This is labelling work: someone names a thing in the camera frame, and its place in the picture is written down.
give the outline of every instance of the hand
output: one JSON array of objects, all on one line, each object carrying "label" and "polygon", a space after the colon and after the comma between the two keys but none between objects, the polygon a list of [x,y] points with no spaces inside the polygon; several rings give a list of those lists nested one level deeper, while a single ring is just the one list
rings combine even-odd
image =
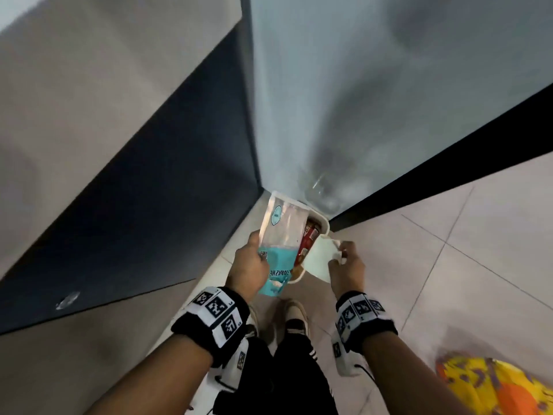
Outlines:
[{"label": "hand", "polygon": [[365,264],[357,255],[357,249],[353,242],[342,242],[340,244],[342,257],[346,258],[346,263],[340,263],[333,259],[328,262],[328,271],[330,272],[330,286],[339,300],[344,293],[348,291],[364,292],[365,286]]},{"label": "hand", "polygon": [[259,230],[250,233],[248,243],[236,251],[225,286],[249,303],[269,278],[269,264],[257,252]]}]

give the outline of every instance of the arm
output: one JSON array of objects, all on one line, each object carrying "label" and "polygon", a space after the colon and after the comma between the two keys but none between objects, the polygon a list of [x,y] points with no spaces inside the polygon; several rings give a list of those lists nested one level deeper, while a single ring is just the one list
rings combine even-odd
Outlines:
[{"label": "arm", "polygon": [[[249,303],[265,284],[269,264],[257,253],[259,231],[236,251],[226,287]],[[87,415],[183,415],[213,364],[211,354],[185,335],[172,335],[128,372]]]},{"label": "arm", "polygon": [[[328,263],[332,290],[338,300],[351,291],[363,292],[365,273],[353,242],[342,242],[340,250],[346,263]],[[391,415],[471,414],[394,332],[368,336],[361,349]]]}]

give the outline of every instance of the forearm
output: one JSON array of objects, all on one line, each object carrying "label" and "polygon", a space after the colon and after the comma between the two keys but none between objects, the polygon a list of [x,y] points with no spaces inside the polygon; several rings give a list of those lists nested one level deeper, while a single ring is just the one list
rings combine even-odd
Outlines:
[{"label": "forearm", "polygon": [[366,338],[363,355],[391,415],[471,414],[396,334]]},{"label": "forearm", "polygon": [[87,415],[183,415],[213,358],[184,335],[173,335],[102,396]]}]

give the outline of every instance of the clear plastic bag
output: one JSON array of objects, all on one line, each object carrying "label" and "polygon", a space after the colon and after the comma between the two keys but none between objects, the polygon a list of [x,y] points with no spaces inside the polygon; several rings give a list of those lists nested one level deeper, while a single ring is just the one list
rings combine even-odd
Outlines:
[{"label": "clear plastic bag", "polygon": [[290,280],[308,215],[308,206],[278,192],[271,195],[259,232],[259,253],[270,272],[259,293],[277,296]]}]

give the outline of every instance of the person's left hand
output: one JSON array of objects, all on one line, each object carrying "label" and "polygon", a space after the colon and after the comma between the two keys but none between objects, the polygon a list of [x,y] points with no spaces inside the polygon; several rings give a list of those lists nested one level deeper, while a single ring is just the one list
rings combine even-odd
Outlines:
[{"label": "person's left hand", "polygon": [[257,252],[259,230],[250,233],[248,243],[236,251],[225,286],[249,303],[269,278],[269,264]]}]

